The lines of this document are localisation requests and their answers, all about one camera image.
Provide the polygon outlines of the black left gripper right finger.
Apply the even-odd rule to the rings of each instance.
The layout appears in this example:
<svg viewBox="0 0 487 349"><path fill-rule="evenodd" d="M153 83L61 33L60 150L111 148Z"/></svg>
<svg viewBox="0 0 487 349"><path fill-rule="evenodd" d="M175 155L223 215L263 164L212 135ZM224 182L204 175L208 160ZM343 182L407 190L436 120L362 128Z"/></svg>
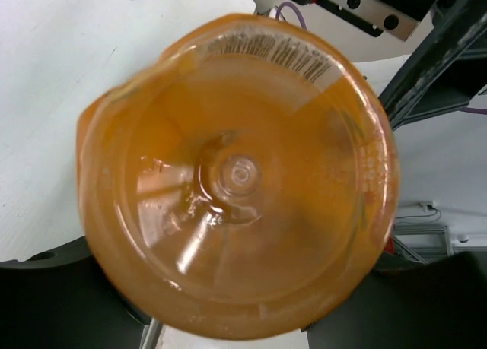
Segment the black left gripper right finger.
<svg viewBox="0 0 487 349"><path fill-rule="evenodd" d="M486 253L430 264L384 253L352 295L306 333L311 348L484 348Z"/></svg>

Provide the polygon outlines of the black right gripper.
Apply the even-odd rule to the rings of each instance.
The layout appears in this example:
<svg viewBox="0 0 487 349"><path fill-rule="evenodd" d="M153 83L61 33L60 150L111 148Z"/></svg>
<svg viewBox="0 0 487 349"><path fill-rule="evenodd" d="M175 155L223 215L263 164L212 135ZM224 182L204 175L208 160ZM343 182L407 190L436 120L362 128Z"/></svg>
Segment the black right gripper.
<svg viewBox="0 0 487 349"><path fill-rule="evenodd" d="M486 93L486 0L290 0L317 5L372 37L433 30L380 95L392 128L465 110Z"/></svg>

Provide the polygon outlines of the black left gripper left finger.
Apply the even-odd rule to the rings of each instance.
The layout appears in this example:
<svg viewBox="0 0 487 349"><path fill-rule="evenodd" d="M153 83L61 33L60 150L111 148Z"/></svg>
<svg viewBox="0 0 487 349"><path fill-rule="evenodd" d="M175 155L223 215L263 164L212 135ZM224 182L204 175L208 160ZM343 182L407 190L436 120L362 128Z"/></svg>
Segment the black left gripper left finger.
<svg viewBox="0 0 487 349"><path fill-rule="evenodd" d="M110 283L84 237L1 263L3 348L138 348L150 321Z"/></svg>

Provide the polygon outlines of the orange sea-buckthorn juice bottle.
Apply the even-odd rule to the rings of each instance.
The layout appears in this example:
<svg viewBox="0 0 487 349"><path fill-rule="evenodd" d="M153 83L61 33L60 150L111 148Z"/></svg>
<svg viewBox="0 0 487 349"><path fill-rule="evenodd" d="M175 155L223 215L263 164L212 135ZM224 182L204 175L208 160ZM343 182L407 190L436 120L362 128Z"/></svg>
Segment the orange sea-buckthorn juice bottle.
<svg viewBox="0 0 487 349"><path fill-rule="evenodd" d="M384 108L330 44L229 14L79 116L77 195L115 288L196 335L268 338L343 303L374 267L400 171Z"/></svg>

